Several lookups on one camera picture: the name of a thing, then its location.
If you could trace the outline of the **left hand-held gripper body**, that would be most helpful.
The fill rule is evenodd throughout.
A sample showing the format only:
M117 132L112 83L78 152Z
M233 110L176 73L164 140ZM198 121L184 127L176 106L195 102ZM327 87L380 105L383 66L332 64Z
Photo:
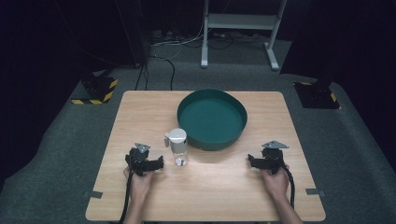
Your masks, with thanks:
M129 169L139 176L144 176L155 169L154 163L148 160L149 149L148 145L135 143L125 156Z

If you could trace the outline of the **person's left hand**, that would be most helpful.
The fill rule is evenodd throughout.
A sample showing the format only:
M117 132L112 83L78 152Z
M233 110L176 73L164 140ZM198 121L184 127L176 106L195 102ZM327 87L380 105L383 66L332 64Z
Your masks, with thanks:
M133 204L143 204L149 194L151 180L154 172L148 172L144 176L134 175L129 167L123 170L127 179L127 187Z

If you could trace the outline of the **white metal stand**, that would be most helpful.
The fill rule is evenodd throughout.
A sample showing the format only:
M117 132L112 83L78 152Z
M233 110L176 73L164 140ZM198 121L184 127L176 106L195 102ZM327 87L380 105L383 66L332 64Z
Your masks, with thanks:
M264 43L264 49L272 69L276 71L280 68L276 60L273 46L288 0L280 0L278 11L275 15L211 13L209 11L209 1L210 0L204 0L204 28L201 53L202 68L207 68L208 66L208 33L210 28L270 31L271 35L269 40Z

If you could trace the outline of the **black yellow striped base plate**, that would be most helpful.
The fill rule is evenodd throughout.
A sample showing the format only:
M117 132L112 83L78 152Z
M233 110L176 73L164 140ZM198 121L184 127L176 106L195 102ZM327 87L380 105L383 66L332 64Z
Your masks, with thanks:
M94 77L81 80L70 100L74 105L101 105L111 99L118 81L113 77Z
M339 109L340 105L335 94L328 88L318 88L315 83L294 82L294 89L303 108Z

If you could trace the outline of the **dark stand pole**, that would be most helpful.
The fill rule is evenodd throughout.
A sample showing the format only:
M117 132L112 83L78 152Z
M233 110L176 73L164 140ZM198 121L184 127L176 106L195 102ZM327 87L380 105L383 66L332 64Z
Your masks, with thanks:
M281 68L281 74L314 77L316 92L324 92L332 82L326 72L331 50L325 7L326 0L311 0Z

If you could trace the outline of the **clear soap dispenser white top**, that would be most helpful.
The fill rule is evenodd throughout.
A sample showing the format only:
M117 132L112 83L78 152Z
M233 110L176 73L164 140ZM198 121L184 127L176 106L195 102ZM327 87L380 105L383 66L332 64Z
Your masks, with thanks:
M176 128L166 133L164 144L171 149L175 165L185 166L188 164L187 133L183 129Z

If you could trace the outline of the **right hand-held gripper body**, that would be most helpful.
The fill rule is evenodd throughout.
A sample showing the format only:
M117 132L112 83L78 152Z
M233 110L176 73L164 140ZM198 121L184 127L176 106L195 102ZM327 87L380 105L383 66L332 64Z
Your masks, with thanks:
M262 144L263 166L261 170L269 170L273 175L282 168L287 170L286 163L283 158L283 149L288 148L287 145L275 140Z

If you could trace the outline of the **round green basin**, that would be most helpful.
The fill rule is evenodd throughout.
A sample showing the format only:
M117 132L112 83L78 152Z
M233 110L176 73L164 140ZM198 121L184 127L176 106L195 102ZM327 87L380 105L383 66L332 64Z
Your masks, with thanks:
M231 146L248 123L248 112L231 94L198 90L188 94L177 108L178 126L191 146L206 151Z

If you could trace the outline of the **person's right hand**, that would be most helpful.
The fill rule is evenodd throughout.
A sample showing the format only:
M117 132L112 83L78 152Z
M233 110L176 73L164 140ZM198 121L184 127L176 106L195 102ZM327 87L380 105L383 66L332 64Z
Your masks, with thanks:
M275 174L269 170L261 170L264 180L264 185L270 194L271 198L276 202L288 202L287 189L289 186L289 178L287 173L279 168Z

